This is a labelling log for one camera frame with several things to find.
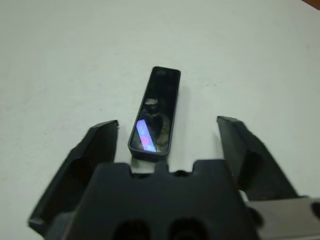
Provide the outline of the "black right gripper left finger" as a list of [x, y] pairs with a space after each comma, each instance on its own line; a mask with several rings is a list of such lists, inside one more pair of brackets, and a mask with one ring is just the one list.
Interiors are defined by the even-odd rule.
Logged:
[[95, 168], [114, 162], [118, 127], [117, 120], [92, 126], [69, 152], [28, 219], [31, 229], [46, 232], [58, 215], [77, 208]]

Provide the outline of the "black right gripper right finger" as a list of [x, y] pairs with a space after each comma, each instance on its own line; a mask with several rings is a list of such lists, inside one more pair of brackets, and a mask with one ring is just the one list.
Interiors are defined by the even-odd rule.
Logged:
[[224, 160], [236, 185], [249, 200], [299, 197], [264, 143], [242, 121], [218, 116], [217, 124]]

